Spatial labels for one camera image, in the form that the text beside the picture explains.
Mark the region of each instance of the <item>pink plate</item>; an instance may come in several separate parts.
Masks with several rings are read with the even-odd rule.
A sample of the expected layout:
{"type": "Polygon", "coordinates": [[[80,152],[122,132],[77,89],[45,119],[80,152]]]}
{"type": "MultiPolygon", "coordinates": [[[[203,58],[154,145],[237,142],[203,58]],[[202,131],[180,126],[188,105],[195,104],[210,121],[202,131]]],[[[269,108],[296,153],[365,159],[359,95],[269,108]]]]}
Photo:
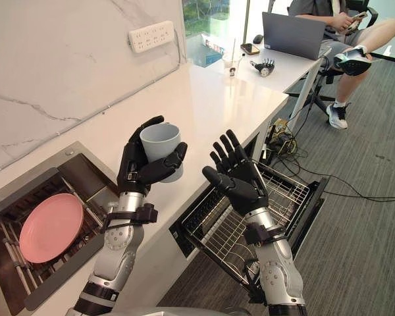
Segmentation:
{"type": "Polygon", "coordinates": [[[84,220],[84,209],[72,194],[42,201],[28,216],[20,232],[20,250],[33,263],[49,261],[69,247],[84,220]]]}

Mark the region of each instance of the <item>man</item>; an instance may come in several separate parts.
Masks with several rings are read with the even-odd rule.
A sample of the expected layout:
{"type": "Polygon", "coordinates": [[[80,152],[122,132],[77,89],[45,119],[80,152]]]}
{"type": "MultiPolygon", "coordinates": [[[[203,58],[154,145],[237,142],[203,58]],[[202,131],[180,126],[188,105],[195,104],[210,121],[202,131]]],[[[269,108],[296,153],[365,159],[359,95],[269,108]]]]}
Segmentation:
{"type": "Polygon", "coordinates": [[[329,124],[347,128],[345,119],[348,98],[361,84],[371,66],[370,52],[384,46],[395,36],[395,19],[385,20],[346,34],[355,21],[348,16],[346,0],[293,0],[289,14],[325,22],[322,46],[330,46],[329,65],[344,72],[336,92],[336,101],[327,107],[329,124]]]}

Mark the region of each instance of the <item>marble wall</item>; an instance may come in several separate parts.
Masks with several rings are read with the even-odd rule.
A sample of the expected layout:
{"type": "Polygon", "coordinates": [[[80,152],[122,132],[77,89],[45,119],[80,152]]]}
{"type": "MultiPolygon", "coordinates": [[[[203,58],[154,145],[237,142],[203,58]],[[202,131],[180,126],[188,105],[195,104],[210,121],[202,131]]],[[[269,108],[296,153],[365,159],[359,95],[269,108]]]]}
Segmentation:
{"type": "Polygon", "coordinates": [[[181,0],[0,0],[0,168],[173,71],[184,42],[181,0]],[[164,20],[178,40],[131,50],[164,20]]]}

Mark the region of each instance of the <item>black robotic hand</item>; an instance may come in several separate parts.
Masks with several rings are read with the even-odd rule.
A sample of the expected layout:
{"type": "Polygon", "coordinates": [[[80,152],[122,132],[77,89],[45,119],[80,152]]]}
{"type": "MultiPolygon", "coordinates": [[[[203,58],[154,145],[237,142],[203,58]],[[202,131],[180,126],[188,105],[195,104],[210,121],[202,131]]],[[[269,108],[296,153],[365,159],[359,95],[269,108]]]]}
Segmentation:
{"type": "Polygon", "coordinates": [[[268,194],[255,163],[248,158],[232,130],[227,130],[226,135],[228,138],[225,135],[220,137],[226,153],[218,142],[213,144],[218,155],[214,151],[210,153],[218,172],[206,166],[202,173],[244,216],[254,209],[268,206],[268,194]]]}
{"type": "Polygon", "coordinates": [[[162,115],[153,117],[139,126],[124,147],[120,170],[117,176],[118,192],[139,192],[147,195],[151,184],[172,175],[180,167],[186,155],[187,144],[181,142],[165,158],[152,163],[147,160],[140,132],[151,125],[164,121],[162,115]]]}

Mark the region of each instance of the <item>desk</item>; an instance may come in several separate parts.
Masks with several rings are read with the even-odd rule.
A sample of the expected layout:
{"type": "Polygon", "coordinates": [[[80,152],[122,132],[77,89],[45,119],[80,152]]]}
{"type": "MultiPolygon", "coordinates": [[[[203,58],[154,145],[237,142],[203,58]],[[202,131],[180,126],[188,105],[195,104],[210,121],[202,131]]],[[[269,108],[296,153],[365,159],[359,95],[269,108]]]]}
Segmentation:
{"type": "MultiPolygon", "coordinates": [[[[294,118],[288,124],[288,128],[293,131],[294,125],[300,113],[299,110],[303,107],[304,102],[309,95],[310,88],[316,79],[316,74],[319,70],[319,67],[321,66],[322,59],[312,61],[311,59],[281,53],[280,51],[265,49],[262,43],[255,46],[257,46],[261,52],[257,55],[245,55],[243,57],[238,67],[237,78],[253,82],[254,84],[264,86],[272,90],[286,92],[298,80],[300,80],[302,76],[308,73],[303,88],[300,92],[300,96],[291,114],[291,117],[294,118]],[[268,77],[261,77],[259,72],[250,65],[250,61],[259,63],[265,58],[275,60],[275,69],[268,77]]],[[[224,65],[222,60],[213,63],[207,68],[216,72],[224,73],[224,65]]]]}

